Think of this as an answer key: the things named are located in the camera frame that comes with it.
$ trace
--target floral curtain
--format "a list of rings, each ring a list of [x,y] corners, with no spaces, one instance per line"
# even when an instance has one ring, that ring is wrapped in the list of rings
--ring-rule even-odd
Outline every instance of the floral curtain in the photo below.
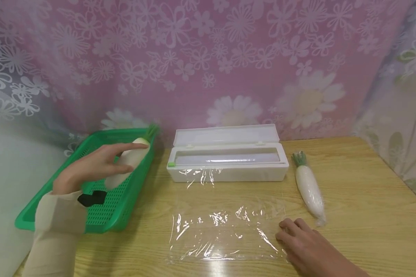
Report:
[[[400,30],[354,131],[416,194],[416,1]]]
[[[412,0],[0,0],[0,120],[351,132]]]

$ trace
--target table surface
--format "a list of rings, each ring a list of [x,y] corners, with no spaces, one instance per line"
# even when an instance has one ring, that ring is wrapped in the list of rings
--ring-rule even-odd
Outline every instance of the table surface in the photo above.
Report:
[[[319,230],[338,250],[372,277],[416,276],[416,196],[362,139],[295,140],[284,141],[282,145],[287,157],[298,150],[307,154],[322,191],[328,219],[328,224]],[[280,245],[276,245],[273,233],[283,218],[280,213],[293,219],[301,217],[314,225],[297,190],[293,164],[282,182],[214,182],[214,186],[201,189],[196,183],[190,188],[185,183],[173,183],[166,171],[168,156],[169,149],[156,155],[126,230],[83,235],[77,250],[75,276],[298,276],[281,257],[209,262],[200,257],[186,257],[170,263],[170,254],[179,257],[185,250],[182,248],[185,242],[175,241],[175,234],[171,236],[179,214],[183,224],[185,216],[189,220],[198,214],[206,216],[216,210],[246,206],[251,196],[259,201],[277,199],[278,204],[265,210],[276,207],[273,211],[276,216],[267,216],[264,224],[268,240],[276,248]],[[190,234],[199,230],[202,243],[209,232],[219,233],[213,221],[210,224],[213,227],[192,225],[194,231]],[[190,234],[183,234],[181,239],[192,243]],[[216,247],[241,245],[244,249],[238,250],[245,251],[246,257],[251,257],[252,251],[256,257],[270,254],[268,249],[259,248],[264,245],[261,236],[249,235],[245,244],[238,244],[237,238],[228,241],[222,237]],[[181,248],[170,252],[170,241]],[[15,276],[20,276],[21,268]]]

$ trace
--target hand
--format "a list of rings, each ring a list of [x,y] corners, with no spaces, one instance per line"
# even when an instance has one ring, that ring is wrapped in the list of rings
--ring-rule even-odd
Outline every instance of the hand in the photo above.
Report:
[[[115,164],[118,154],[132,149],[145,149],[146,145],[138,143],[117,143],[103,145],[96,151],[65,168],[53,184],[53,194],[69,194],[80,190],[83,182],[98,181],[106,177],[132,172],[132,166]]]
[[[311,230],[303,219],[285,219],[276,238],[287,246],[287,260],[298,271],[312,277],[369,277],[347,260],[318,231]]]

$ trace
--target daikon radish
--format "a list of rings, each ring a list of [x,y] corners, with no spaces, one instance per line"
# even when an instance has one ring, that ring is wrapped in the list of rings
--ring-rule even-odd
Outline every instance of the daikon radish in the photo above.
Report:
[[[300,151],[293,154],[292,158],[297,166],[296,183],[302,199],[310,213],[318,219],[316,225],[323,226],[327,223],[324,202],[316,178],[314,178],[313,172],[307,165],[307,157],[303,151]]]
[[[148,127],[148,130],[146,131],[146,134],[143,137],[139,137],[133,143],[139,143],[143,145],[147,145],[148,148],[144,149],[133,149],[129,151],[125,151],[122,153],[120,158],[116,161],[116,164],[127,164],[133,167],[133,169],[136,169],[137,166],[141,163],[141,161],[144,159],[146,154],[148,154],[149,149],[151,148],[150,142],[154,136],[154,134],[157,132],[158,126],[155,124],[151,124]],[[126,178],[129,177],[131,172],[126,174],[118,174],[114,176],[110,176],[106,178],[105,180],[105,187],[109,190],[115,189],[118,187],[121,183],[123,183]]]

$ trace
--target green plastic basket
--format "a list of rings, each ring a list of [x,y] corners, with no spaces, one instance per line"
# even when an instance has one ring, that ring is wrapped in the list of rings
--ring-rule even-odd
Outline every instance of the green plastic basket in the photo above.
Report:
[[[24,230],[35,229],[35,210],[40,199],[52,190],[52,183],[59,173],[68,165],[79,158],[90,154],[102,145],[114,143],[129,143],[146,133],[145,128],[117,129],[98,131],[84,140],[67,161],[57,170],[50,180],[39,190],[34,198],[20,212],[15,220],[15,227]],[[134,170],[134,172],[116,189],[108,191],[104,179],[96,182],[83,184],[83,193],[92,194],[94,190],[104,190],[107,193],[103,205],[94,205],[88,208],[88,220],[86,221],[85,233],[105,233],[109,230],[121,231],[126,228],[131,212],[136,203],[137,196],[142,189],[143,182],[153,162],[154,150],[150,148],[148,154]]]

